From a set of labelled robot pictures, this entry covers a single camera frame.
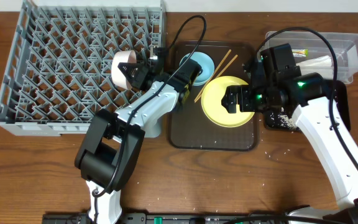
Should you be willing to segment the white bowl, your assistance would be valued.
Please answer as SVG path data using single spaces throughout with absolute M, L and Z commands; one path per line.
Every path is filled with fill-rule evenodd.
M 125 76 L 124 64 L 137 63 L 137 58 L 134 50 L 116 52 L 111 64 L 111 79 L 112 82 L 125 90 L 132 88 Z

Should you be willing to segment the yellow plate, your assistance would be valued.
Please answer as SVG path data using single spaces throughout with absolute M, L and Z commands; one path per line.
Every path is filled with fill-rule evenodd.
M 233 76 L 223 76 L 210 81 L 201 95 L 201 106 L 206 117 L 225 128 L 235 128 L 250 121 L 254 112 L 240 112 L 237 105 L 236 113 L 228 113 L 221 104 L 228 86 L 246 84 L 246 81 Z

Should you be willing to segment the wooden chopstick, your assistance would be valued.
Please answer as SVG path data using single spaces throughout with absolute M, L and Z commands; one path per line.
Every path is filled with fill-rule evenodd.
M 219 78 L 231 65 L 232 63 L 238 58 L 238 55 L 235 55 L 229 62 L 228 64 L 216 75 L 215 79 Z M 198 95 L 196 96 L 196 98 L 194 99 L 194 103 L 196 103 L 200 98 L 201 95 L 204 91 L 204 89 L 206 88 L 206 86 L 209 84 L 210 81 L 207 81 L 206 84 L 204 85 L 204 87 L 201 89 L 201 91 L 198 93 Z
M 215 76 L 215 74 L 217 73 L 217 71 L 221 68 L 221 65 L 225 62 L 225 60 L 227 59 L 227 57 L 229 56 L 229 54 L 231 53 L 231 49 L 229 49 L 226 53 L 226 55 L 223 57 L 223 59 L 220 61 L 219 65 L 216 67 L 216 69 L 214 70 L 212 76 L 209 78 L 208 81 L 212 80 L 212 78 Z

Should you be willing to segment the green snack wrapper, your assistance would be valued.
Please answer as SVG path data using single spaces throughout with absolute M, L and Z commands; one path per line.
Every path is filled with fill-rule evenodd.
M 307 57 L 308 56 L 308 49 L 293 49 L 292 54 L 294 57 Z

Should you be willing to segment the light blue bowl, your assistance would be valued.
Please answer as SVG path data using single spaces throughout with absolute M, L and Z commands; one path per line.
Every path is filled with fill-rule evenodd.
M 198 76 L 193 82 L 194 86 L 204 85 L 214 73 L 214 62 L 213 59 L 203 52 L 195 52 L 189 61 L 185 64 L 185 68 L 189 65 L 197 63 L 200 66 Z

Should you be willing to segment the white paper napkin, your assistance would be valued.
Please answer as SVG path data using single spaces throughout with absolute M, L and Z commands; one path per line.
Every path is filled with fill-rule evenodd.
M 323 70 L 331 70 L 333 68 L 333 60 L 330 56 L 325 55 L 299 62 L 297 65 L 303 73 L 321 72 Z

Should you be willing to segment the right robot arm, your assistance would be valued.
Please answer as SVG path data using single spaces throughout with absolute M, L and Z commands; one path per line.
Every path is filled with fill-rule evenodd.
M 334 104 L 335 88 L 318 73 L 302 74 L 290 44 L 263 50 L 260 56 L 250 83 L 227 87 L 222 106 L 229 113 L 284 111 L 312 145 L 339 208 L 300 206 L 264 221 L 358 223 L 358 146 Z

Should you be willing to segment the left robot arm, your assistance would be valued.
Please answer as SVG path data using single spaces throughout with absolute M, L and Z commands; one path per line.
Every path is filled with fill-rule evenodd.
M 183 104 L 201 66 L 187 57 L 177 70 L 160 75 L 139 63 L 120 62 L 116 68 L 132 86 L 145 93 L 129 106 L 93 117 L 75 157 L 91 195 L 91 223 L 116 223 L 121 216 L 121 189 L 130 179 L 142 143 L 157 121 Z

